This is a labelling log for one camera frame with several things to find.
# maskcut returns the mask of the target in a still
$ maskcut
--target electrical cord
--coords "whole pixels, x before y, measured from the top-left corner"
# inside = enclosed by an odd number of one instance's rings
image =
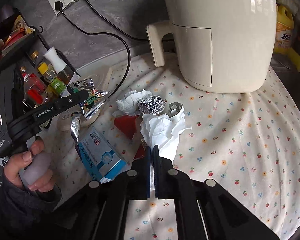
[[[60,1],[57,1],[55,2],[54,4],[54,7],[56,10],[59,10],[61,12],[61,14],[66,18],[66,20],[68,22],[71,23],[71,25],[73,27],[75,27],[77,30],[81,31],[82,33],[86,34],[86,35],[109,35],[109,36],[112,36],[112,37],[116,37],[118,40],[120,40],[126,50],[127,50],[127,54],[128,54],[128,64],[127,64],[127,69],[126,69],[126,72],[124,73],[123,75],[123,78],[121,79],[120,83],[117,85],[117,87],[114,89],[114,91],[111,93],[110,97],[119,89],[119,87],[122,85],[122,83],[124,82],[124,80],[126,79],[127,75],[128,75],[128,72],[129,72],[129,69],[130,69],[130,62],[131,62],[131,54],[130,54],[130,50],[129,50],[129,47],[127,45],[127,43],[125,42],[125,40],[123,38],[121,38],[120,36],[118,36],[117,34],[114,34],[114,33],[107,33],[107,32],[98,32],[98,33],[87,33],[86,31],[82,30],[81,28],[79,28],[77,25],[75,25],[66,15],[65,13],[63,12],[63,3],[60,2]]]
[[[101,19],[103,19],[105,22],[107,22],[109,25],[111,25],[113,28],[115,28],[117,31],[121,32],[123,35],[127,36],[129,39],[135,40],[135,41],[148,41],[147,39],[139,39],[132,37],[131,35],[125,33],[123,30],[119,29],[116,25],[114,25],[112,22],[110,22],[107,18],[105,18],[103,15],[101,15],[88,0],[84,0],[88,6],[91,8],[91,10],[98,15]]]

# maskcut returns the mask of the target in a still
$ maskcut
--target green label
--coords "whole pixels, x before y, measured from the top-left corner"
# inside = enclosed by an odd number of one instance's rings
[[[50,85],[54,88],[54,90],[59,94],[61,95],[62,92],[66,89],[66,85],[60,80],[58,79],[57,77],[55,77]]]

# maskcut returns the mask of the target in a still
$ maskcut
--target white paper towel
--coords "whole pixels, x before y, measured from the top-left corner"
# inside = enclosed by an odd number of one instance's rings
[[[184,108],[175,116],[167,114],[159,116],[144,114],[141,126],[141,134],[146,144],[153,149],[158,145],[160,157],[167,158],[173,162],[179,144],[179,135],[186,129],[192,129],[185,124]],[[150,173],[150,190],[154,190],[153,167]]]
[[[142,90],[141,92],[137,92],[136,90],[131,90],[124,95],[124,98],[121,100],[117,100],[118,110],[123,113],[131,116],[141,115],[139,111],[137,111],[137,103],[143,98],[148,98],[152,96],[152,93],[147,90]],[[117,111],[113,113],[114,116],[120,115]]]

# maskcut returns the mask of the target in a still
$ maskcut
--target sleeve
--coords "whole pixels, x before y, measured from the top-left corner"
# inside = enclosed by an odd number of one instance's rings
[[[30,195],[13,185],[3,174],[0,188],[0,225],[11,236],[19,237],[38,223],[44,214],[53,211],[61,199],[61,191],[55,185],[49,192],[50,201]]]

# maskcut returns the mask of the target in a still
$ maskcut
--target white air fryer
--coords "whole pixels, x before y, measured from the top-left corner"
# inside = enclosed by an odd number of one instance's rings
[[[155,66],[173,33],[180,71],[195,88],[246,93],[265,80],[276,32],[275,0],[165,0],[170,21],[147,26]]]

